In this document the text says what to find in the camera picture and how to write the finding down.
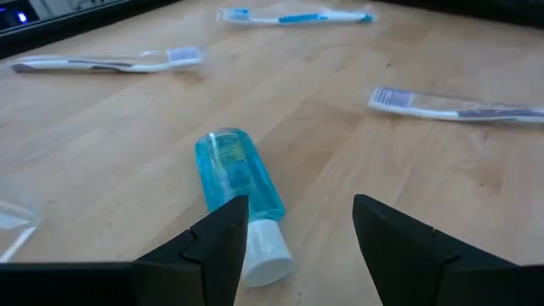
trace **plastic wrapper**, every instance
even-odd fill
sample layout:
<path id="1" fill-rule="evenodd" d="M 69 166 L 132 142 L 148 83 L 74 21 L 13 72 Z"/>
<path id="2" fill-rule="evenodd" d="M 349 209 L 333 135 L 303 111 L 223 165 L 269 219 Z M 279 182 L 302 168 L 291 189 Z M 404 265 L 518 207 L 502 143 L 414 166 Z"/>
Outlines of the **plastic wrapper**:
<path id="1" fill-rule="evenodd" d="M 285 3 L 267 8 L 221 8 L 217 20 L 240 26 L 293 26 L 326 23 L 369 24 L 377 15 L 362 8 L 329 8 L 312 3 Z"/>
<path id="2" fill-rule="evenodd" d="M 544 122 L 544 108 L 487 103 L 460 97 L 379 87 L 368 105 L 379 111 L 464 122 Z"/>
<path id="3" fill-rule="evenodd" d="M 15 255 L 41 220 L 37 203 L 6 180 L 0 180 L 0 264 Z"/>
<path id="4" fill-rule="evenodd" d="M 5 63 L 3 70 L 16 73 L 52 71 L 154 73 L 195 69 L 202 61 L 202 51 L 199 48 L 183 47 L 145 51 L 128 56 L 26 56 Z"/>

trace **bottle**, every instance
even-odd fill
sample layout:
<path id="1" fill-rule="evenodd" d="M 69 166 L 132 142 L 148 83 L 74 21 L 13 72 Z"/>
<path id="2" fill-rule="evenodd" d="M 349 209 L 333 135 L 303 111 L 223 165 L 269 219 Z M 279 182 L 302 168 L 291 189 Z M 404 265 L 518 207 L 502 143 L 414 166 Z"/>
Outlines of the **bottle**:
<path id="1" fill-rule="evenodd" d="M 210 212 L 236 196 L 249 196 L 249 225 L 242 278 L 264 286 L 292 270 L 292 256 L 278 221 L 286 209 L 246 132 L 224 128 L 195 145 L 196 163 Z"/>

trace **blue bottle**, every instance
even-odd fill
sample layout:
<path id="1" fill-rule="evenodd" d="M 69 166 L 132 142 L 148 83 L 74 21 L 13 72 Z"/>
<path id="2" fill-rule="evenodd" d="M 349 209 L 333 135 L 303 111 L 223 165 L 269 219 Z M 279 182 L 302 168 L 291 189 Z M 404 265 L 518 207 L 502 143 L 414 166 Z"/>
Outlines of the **blue bottle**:
<path id="1" fill-rule="evenodd" d="M 292 256 L 278 221 L 286 209 L 249 135 L 224 128 L 195 145 L 196 163 L 210 212 L 236 196 L 249 196 L 249 225 L 242 278 L 263 286 L 292 270 Z"/>

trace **wooden table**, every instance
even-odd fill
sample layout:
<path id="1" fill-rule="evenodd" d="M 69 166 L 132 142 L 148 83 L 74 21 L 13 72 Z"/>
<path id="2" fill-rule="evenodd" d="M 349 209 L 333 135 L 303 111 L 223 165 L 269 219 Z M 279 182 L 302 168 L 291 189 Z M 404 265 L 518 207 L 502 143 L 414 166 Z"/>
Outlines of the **wooden table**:
<path id="1" fill-rule="evenodd" d="M 541 126 L 366 108 L 382 84 L 542 105 L 542 31 L 382 3 L 373 25 L 240 30 L 215 22 L 228 5 L 185 0 L 31 52 L 194 44 L 207 49 L 200 73 L 2 77 L 0 169 L 45 217 L 15 260 L 134 259 L 175 236 L 207 214 L 194 144 L 225 126 L 256 142 L 297 262 L 272 286 L 241 286 L 238 305 L 380 304 L 356 193 L 517 264 L 544 260 Z"/>

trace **white bottle cap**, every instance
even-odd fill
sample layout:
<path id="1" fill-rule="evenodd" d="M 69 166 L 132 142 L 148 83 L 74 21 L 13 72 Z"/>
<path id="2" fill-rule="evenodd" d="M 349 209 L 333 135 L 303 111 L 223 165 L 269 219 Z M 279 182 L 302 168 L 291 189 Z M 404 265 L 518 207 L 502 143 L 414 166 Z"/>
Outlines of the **white bottle cap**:
<path id="1" fill-rule="evenodd" d="M 252 221 L 247 227 L 241 272 L 246 286 L 268 285 L 288 275 L 292 268 L 292 257 L 278 223 L 267 219 Z"/>

